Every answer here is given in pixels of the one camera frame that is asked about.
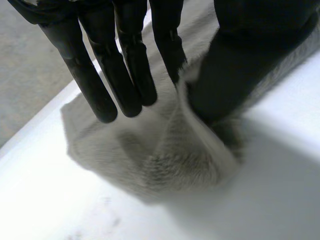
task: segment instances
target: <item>gray towel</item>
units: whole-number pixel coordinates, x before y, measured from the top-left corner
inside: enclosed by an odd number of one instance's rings
[[[185,14],[191,11],[192,17]],[[202,53],[217,27],[210,0],[185,3],[180,35],[191,61],[180,73],[177,94],[154,44],[152,29],[147,26],[143,37],[158,92],[157,103],[145,107],[136,118],[119,113],[115,122],[103,124],[96,120],[84,96],[78,95],[62,109],[71,158],[148,202],[169,193],[213,188],[235,174],[243,161],[242,113],[319,48],[320,25],[269,73],[232,118],[206,126],[188,104],[186,83],[197,80]],[[215,128],[222,133],[216,134],[212,130]]]

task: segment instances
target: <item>concrete floor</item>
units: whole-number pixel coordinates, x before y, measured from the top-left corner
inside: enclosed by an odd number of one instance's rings
[[[73,78],[37,25],[0,1],[0,147]],[[84,36],[94,59],[87,36]]]

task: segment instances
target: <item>black robotic finger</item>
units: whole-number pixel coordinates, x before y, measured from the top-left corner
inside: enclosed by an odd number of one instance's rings
[[[216,4],[218,16],[234,13],[218,6]],[[190,104],[198,116],[211,124],[226,119],[241,107],[265,76],[312,33],[318,15],[310,14],[305,19],[305,23],[296,28],[291,22],[279,28],[279,24],[274,24],[275,19],[268,18],[265,22],[271,24],[260,28],[241,27],[237,21],[224,25],[221,21],[203,59],[197,82],[189,89]]]
[[[114,0],[115,19],[122,52],[143,106],[157,101],[147,48],[142,40],[147,0]]]
[[[82,40],[76,15],[52,24],[40,24],[50,42],[58,49],[96,117],[103,123],[117,118],[118,111],[90,60]]]
[[[177,28],[180,25],[184,0],[149,0],[155,43],[166,70],[176,85],[179,70],[187,61]]]
[[[78,4],[78,17],[119,107],[125,116],[137,116],[142,110],[141,99],[115,42],[113,4],[105,0]]]

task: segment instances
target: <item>white surface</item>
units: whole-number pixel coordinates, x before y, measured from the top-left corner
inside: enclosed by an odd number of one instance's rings
[[[319,239],[318,66],[320,52],[247,114],[258,133],[229,184],[156,206],[67,156],[60,108],[80,92],[72,81],[0,149],[0,240]]]

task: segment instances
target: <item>gray cloth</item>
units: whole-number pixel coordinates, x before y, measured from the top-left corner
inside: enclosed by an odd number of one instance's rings
[[[192,17],[184,14],[191,11]],[[143,39],[158,92],[157,103],[144,108],[136,118],[119,113],[115,122],[103,124],[80,94],[62,109],[71,158],[143,201],[168,193],[209,189],[235,174],[242,162],[242,113],[319,48],[320,26],[262,81],[232,118],[206,126],[188,104],[186,83],[197,80],[201,55],[217,28],[210,0],[185,3],[179,30],[189,65],[180,73],[177,95],[147,26]],[[223,131],[217,135],[212,130],[215,128]]]

